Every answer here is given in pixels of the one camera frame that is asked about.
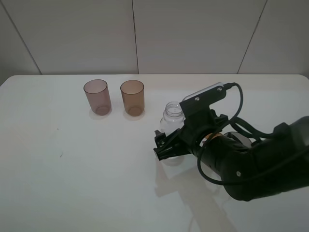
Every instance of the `brown plastic cup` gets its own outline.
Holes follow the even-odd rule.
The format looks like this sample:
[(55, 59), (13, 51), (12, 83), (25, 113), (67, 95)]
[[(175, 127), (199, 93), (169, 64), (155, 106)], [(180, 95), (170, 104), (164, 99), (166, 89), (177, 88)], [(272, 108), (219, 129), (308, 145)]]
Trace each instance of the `brown plastic cup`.
[(106, 115), (112, 108), (106, 81), (92, 80), (84, 85), (91, 110), (97, 115)]
[(120, 86), (125, 111), (131, 116), (139, 116), (145, 109), (144, 84), (137, 80), (130, 80)]

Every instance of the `table surface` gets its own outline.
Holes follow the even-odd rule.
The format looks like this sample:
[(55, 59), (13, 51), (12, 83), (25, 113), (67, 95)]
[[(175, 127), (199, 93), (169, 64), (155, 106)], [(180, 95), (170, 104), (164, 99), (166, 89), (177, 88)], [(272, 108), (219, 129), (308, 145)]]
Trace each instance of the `table surface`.
[[(107, 116), (90, 110), (83, 86), (92, 79), (108, 82)], [(120, 85), (130, 79), (145, 85), (139, 117), (123, 108)], [(309, 80), (301, 75), (9, 78), (0, 87), (0, 231), (307, 231), (309, 188), (240, 202), (206, 182), (193, 155), (176, 166), (156, 159), (154, 131), (165, 105), (217, 82), (242, 86), (239, 116), (264, 132), (309, 115)], [(233, 88), (212, 108), (231, 116), (238, 105)]]

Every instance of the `clear plastic bottle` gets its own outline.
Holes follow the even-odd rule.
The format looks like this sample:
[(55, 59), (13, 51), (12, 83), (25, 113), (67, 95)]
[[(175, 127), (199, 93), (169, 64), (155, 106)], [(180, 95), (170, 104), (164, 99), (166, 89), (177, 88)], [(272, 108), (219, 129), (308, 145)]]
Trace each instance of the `clear plastic bottle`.
[(179, 102), (169, 102), (165, 107), (163, 118), (160, 121), (160, 131), (168, 136), (176, 129), (183, 127), (183, 121), (184, 114)]

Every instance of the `bottle neck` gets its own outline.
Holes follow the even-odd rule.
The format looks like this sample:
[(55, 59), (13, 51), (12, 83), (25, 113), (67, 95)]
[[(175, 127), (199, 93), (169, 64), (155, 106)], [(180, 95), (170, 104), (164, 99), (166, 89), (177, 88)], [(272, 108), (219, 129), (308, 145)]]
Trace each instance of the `bottle neck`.
[(184, 118), (183, 111), (178, 102), (169, 102), (164, 110), (163, 117), (170, 119)]

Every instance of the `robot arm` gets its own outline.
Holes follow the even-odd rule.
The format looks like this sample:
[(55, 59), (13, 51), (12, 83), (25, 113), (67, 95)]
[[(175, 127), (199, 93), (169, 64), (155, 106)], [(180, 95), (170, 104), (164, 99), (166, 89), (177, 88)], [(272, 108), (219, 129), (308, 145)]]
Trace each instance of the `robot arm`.
[[(221, 181), (200, 170), (202, 176), (224, 185), (236, 200), (250, 201), (309, 186), (309, 116), (291, 125), (282, 123), (272, 134), (261, 133), (240, 118), (228, 120), (209, 108), (223, 99), (231, 87), (219, 83), (185, 98), (180, 103), (186, 117), (184, 126), (168, 137), (156, 131), (154, 151), (158, 159), (192, 153), (215, 171)], [(214, 137), (229, 123), (241, 134), (256, 139), (251, 148), (225, 135)], [(213, 135), (201, 146), (209, 134)]]

